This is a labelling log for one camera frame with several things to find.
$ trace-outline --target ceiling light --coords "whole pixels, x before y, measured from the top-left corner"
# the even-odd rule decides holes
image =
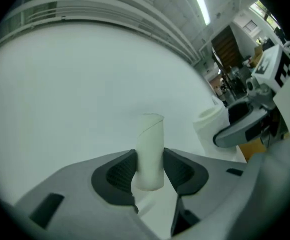
[[[203,14],[206,26],[210,23],[209,13],[204,0],[197,0],[201,13]]]

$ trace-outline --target gray gripper base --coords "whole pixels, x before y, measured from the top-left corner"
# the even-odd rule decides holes
[[[45,222],[47,232],[57,239],[158,239],[140,220],[133,207],[133,202],[126,205],[110,204],[112,199],[106,200],[103,193],[93,188],[92,176],[94,172],[98,168],[105,168],[104,166],[112,163],[112,161],[124,160],[121,158],[129,157],[132,154],[128,152],[108,154],[66,166],[29,191],[17,202],[15,207],[19,213],[30,217],[37,212],[37,208],[43,202],[46,202],[45,199],[50,194],[62,196],[63,198],[58,199],[58,203],[51,202],[54,212],[48,222]],[[172,152],[176,156],[182,157],[183,161],[192,161],[208,171],[208,180],[203,185],[198,185],[198,188],[200,188],[200,190],[197,190],[198,192],[193,191],[192,193],[195,194],[187,192],[185,193],[187,195],[180,195],[184,209],[191,211],[200,221],[189,230],[176,235],[176,237],[196,239],[197,235],[189,232],[196,232],[197,228],[201,231],[200,225],[205,221],[211,220],[211,223],[213,223],[211,218],[223,207],[224,203],[229,203],[230,209],[235,212],[239,211],[236,206],[243,207],[255,181],[254,175],[256,172],[253,172],[253,170],[257,171],[257,166],[253,165],[253,161],[257,163],[257,156],[255,156],[256,159],[252,158],[246,167],[244,163],[207,158],[175,149]],[[128,164],[128,166],[133,165],[133,159]],[[244,172],[242,176],[238,176],[226,171],[230,168]],[[174,184],[174,187],[176,186],[178,190],[181,190],[181,186],[188,185],[191,178],[178,181],[178,184]],[[126,184],[121,186],[120,190],[130,194],[129,187]],[[220,209],[220,213],[223,220],[228,220],[230,214],[225,213],[226,217],[224,217],[222,209]],[[207,223],[206,228],[202,231],[206,232],[210,228],[212,228],[212,225]]]
[[[137,169],[137,153],[132,149],[98,167],[91,176],[94,190],[107,203],[116,206],[134,206],[135,198],[131,192],[131,181]]]

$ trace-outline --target white wall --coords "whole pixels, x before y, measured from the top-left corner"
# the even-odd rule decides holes
[[[264,36],[269,37],[275,45],[277,44],[282,45],[281,40],[276,36],[274,30],[263,18],[261,18],[250,8],[245,10],[245,14],[246,16],[250,17],[253,20],[253,22],[263,31]]]
[[[244,27],[249,21],[251,21],[251,18],[248,17],[244,11],[240,11],[237,16],[234,18],[234,22],[237,23],[240,27]]]
[[[248,35],[241,27],[235,22],[230,24],[230,28],[235,36],[239,51],[242,57],[253,56],[255,54],[255,47],[258,46],[250,35]]]
[[[214,62],[213,66],[209,68],[209,72],[207,72],[204,75],[204,78],[210,82],[212,79],[214,79],[218,75],[218,73],[219,73],[219,67],[217,63]]]
[[[165,117],[166,147],[201,154],[192,122],[212,104],[187,63],[133,33],[68,23],[18,37],[0,48],[0,196],[135,148],[142,113]]]

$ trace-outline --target ceiling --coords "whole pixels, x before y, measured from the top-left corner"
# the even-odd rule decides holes
[[[39,11],[41,17],[50,10],[56,13],[15,23],[15,26],[22,25],[17,29],[7,31],[5,27],[4,38],[14,37],[19,29],[32,29],[57,20],[97,20],[152,38],[194,66],[211,57],[211,40],[232,22],[240,10],[254,1],[205,0],[211,18],[211,23],[206,26],[196,0],[18,0],[3,20],[8,26],[11,25],[8,21],[20,21],[21,14],[37,14]]]

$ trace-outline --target window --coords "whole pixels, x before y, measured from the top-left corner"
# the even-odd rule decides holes
[[[255,28],[257,27],[257,25],[251,20],[249,21],[244,27],[243,29],[247,32],[251,32],[253,31]]]
[[[276,18],[270,13],[270,11],[258,0],[250,6],[255,13],[257,13],[261,18],[263,18],[272,28],[280,29],[280,26]]]

